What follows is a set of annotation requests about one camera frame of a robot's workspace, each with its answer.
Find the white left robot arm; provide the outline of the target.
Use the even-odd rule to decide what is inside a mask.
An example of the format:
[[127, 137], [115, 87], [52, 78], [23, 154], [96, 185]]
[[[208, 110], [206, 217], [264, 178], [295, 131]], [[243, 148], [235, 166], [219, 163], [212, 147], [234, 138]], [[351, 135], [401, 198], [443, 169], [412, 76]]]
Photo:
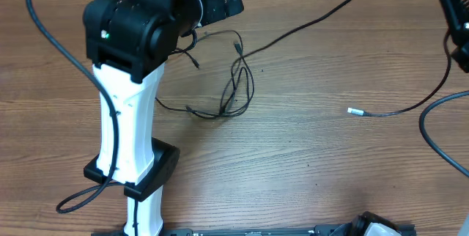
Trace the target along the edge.
[[100, 94], [100, 153], [84, 175], [122, 185], [123, 235], [160, 235], [163, 185], [180, 151], [152, 137], [158, 84], [180, 37], [243, 11], [242, 0], [94, 0], [83, 15], [86, 55]]

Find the black USB cable silver plug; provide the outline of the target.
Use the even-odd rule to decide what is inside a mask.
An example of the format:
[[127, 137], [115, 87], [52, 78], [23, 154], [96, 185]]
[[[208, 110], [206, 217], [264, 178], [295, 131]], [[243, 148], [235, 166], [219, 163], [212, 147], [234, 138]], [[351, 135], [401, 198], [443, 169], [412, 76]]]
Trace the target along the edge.
[[245, 0], [251, 110], [416, 115], [450, 90], [438, 0]]

